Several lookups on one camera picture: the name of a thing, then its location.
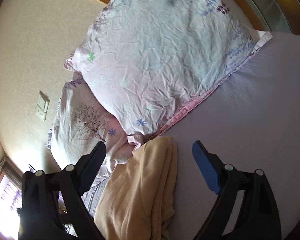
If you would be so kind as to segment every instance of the blue rubber pad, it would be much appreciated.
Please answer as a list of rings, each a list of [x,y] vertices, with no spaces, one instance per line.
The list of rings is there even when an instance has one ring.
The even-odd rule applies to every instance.
[[[220,185],[219,174],[196,142],[192,145],[192,155],[209,189],[214,191],[217,195],[220,195],[222,188]]]

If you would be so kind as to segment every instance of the electrical outlet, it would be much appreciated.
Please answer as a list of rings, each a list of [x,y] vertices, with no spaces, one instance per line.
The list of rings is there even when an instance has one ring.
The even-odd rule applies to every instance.
[[[39,116],[42,121],[46,120],[47,113],[43,111],[39,106],[37,106],[36,115]]]

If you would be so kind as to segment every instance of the bed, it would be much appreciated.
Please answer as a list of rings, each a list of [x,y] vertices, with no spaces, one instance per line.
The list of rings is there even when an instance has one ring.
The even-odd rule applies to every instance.
[[[285,238],[300,220],[300,36],[273,33],[261,51],[183,117],[163,133],[174,137],[179,152],[171,238],[192,239],[216,199],[192,159],[196,140],[224,163],[265,171]],[[106,182],[83,196],[92,215]],[[234,222],[235,216],[227,231]]]

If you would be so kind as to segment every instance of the pillowcase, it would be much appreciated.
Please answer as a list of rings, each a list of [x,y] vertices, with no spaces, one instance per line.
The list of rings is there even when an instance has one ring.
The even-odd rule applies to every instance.
[[[76,164],[82,155],[89,154],[98,141],[106,144],[106,158],[92,187],[106,179],[117,164],[126,163],[133,146],[117,119],[107,112],[93,96],[82,76],[74,73],[74,80],[66,83],[55,116],[50,148],[64,169]]]
[[[67,60],[132,143],[159,135],[265,42],[221,0],[111,0]]]

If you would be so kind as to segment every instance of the tan fabric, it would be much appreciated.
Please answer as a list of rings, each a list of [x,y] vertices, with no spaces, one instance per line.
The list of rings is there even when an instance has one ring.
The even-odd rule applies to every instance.
[[[157,137],[115,167],[94,218],[106,240],[170,239],[177,162],[173,138]]]

